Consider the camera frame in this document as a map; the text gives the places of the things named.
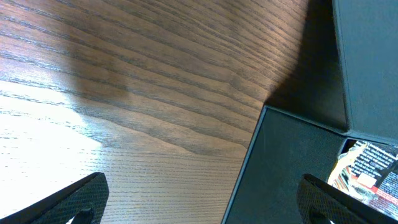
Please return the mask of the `clear trail mix packet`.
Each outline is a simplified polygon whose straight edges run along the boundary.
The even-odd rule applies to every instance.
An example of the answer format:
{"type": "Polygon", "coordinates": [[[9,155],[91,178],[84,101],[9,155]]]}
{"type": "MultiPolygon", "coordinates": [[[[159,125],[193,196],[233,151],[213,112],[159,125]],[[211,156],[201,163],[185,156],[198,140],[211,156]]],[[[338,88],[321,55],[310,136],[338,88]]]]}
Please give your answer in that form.
{"type": "Polygon", "coordinates": [[[349,140],[327,183],[397,219],[397,146],[349,140]]]}

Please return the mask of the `black gift box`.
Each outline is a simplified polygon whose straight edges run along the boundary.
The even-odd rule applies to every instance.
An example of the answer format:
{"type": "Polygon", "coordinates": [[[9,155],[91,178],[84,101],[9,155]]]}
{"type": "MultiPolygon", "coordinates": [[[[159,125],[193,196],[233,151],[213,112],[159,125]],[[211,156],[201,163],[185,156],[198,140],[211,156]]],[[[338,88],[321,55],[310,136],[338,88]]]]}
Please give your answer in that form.
{"type": "Polygon", "coordinates": [[[289,77],[264,103],[223,223],[303,223],[349,140],[397,146],[397,2],[310,1],[289,77]]]}

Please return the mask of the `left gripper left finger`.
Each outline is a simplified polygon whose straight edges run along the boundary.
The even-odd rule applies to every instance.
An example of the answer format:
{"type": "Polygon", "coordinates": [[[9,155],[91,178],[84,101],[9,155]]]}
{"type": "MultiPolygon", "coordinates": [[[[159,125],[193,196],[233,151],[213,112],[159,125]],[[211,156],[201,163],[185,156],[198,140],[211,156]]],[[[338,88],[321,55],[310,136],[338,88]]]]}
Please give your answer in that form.
{"type": "Polygon", "coordinates": [[[52,195],[1,219],[1,223],[100,224],[109,197],[102,172],[94,172],[52,195]]]}

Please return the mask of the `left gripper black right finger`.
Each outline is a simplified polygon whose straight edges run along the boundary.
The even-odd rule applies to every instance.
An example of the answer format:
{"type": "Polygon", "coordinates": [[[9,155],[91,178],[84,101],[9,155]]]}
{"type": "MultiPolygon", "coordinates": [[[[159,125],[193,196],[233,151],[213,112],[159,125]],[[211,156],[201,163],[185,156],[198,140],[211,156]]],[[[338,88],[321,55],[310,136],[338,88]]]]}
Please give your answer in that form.
{"type": "Polygon", "coordinates": [[[299,182],[297,205],[304,224],[397,224],[311,174],[299,182]]]}

